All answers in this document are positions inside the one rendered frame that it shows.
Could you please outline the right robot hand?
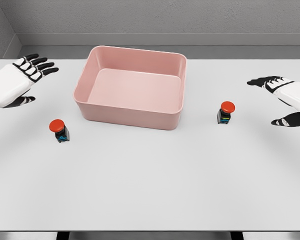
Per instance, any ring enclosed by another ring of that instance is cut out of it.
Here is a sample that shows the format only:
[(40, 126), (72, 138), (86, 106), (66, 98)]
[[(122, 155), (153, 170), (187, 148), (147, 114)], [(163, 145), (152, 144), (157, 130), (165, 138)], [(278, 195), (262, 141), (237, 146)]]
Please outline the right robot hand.
[(266, 76), (247, 82), (250, 86), (258, 86), (276, 96), (281, 102), (294, 108), (296, 112), (275, 119), (273, 126), (300, 127), (300, 82), (283, 76)]

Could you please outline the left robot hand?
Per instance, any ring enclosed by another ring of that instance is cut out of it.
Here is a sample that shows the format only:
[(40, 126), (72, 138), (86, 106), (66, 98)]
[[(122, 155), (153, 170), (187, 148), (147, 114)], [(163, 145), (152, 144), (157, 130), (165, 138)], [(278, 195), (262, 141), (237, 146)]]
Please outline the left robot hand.
[(0, 69), (0, 109), (20, 107), (36, 100), (25, 96), (45, 76), (59, 71), (54, 62), (39, 54), (23, 56)]

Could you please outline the red button industrial switch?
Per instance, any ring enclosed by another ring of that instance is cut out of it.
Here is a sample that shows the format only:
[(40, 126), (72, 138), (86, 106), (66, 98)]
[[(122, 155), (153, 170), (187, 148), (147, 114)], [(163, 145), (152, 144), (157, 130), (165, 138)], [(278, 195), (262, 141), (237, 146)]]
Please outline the red button industrial switch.
[(68, 142), (70, 140), (68, 128), (61, 119), (52, 120), (49, 124), (49, 130), (54, 133), (55, 138), (59, 143)]
[(224, 101), (220, 105), (220, 109), (217, 113), (218, 124), (228, 124), (231, 119), (231, 113), (235, 111), (236, 107), (231, 101)]

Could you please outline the pink rectangular basket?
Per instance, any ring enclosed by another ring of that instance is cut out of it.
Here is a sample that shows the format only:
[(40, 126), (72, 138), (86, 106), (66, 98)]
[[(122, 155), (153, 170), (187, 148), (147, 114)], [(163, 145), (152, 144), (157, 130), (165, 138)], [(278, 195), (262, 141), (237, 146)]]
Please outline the pink rectangular basket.
[(73, 99), (89, 121), (174, 130), (184, 105), (186, 69), (180, 53), (97, 46)]

